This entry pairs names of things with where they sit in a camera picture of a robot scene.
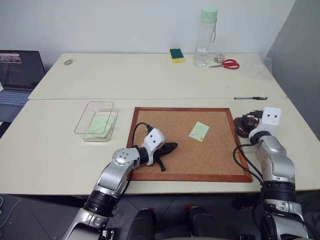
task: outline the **water bottle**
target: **water bottle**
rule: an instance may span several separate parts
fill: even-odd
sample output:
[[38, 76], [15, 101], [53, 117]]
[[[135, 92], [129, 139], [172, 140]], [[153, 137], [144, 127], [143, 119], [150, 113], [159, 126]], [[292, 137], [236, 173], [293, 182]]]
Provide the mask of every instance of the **water bottle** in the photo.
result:
[[218, 9], [206, 6], [201, 10], [199, 32], [196, 41], [194, 65], [203, 67], [208, 62], [210, 43], [216, 39]]

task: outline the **scissors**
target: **scissors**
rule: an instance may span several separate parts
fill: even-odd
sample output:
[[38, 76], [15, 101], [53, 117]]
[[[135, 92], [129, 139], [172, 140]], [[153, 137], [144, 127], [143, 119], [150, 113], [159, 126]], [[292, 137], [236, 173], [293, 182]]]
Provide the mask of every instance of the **scissors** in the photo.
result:
[[224, 60], [221, 64], [210, 66], [209, 68], [217, 68], [217, 67], [224, 67], [225, 69], [236, 70], [240, 68], [240, 65], [234, 59], [227, 59], [227, 60]]

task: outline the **green sticky note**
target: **green sticky note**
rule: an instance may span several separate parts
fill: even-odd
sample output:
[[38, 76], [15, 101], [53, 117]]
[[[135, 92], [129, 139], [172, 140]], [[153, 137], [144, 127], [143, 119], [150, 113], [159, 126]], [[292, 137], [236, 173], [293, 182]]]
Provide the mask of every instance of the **green sticky note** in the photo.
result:
[[209, 130], [209, 126], [197, 121], [194, 128], [192, 129], [189, 137], [202, 142]]
[[114, 116], [97, 116], [95, 115], [87, 128], [85, 139], [104, 138], [110, 131], [114, 123]]

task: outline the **laptop keyboard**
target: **laptop keyboard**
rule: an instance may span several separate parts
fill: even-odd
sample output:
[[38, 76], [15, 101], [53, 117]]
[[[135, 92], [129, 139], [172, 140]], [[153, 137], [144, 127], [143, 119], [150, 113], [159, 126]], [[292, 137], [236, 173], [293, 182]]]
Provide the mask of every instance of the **laptop keyboard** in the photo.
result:
[[30, 93], [0, 91], [0, 104], [23, 106], [27, 103]]

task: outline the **red scissors handle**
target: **red scissors handle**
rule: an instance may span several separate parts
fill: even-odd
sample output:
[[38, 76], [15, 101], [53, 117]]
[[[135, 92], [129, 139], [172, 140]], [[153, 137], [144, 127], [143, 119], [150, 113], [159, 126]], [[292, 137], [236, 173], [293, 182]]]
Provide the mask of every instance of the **red scissors handle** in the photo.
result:
[[224, 60], [224, 61], [222, 62], [222, 66], [223, 66], [225, 69], [231, 69], [231, 70], [236, 70], [236, 69], [240, 68], [239, 63], [237, 63], [237, 61], [234, 60], [234, 59]]

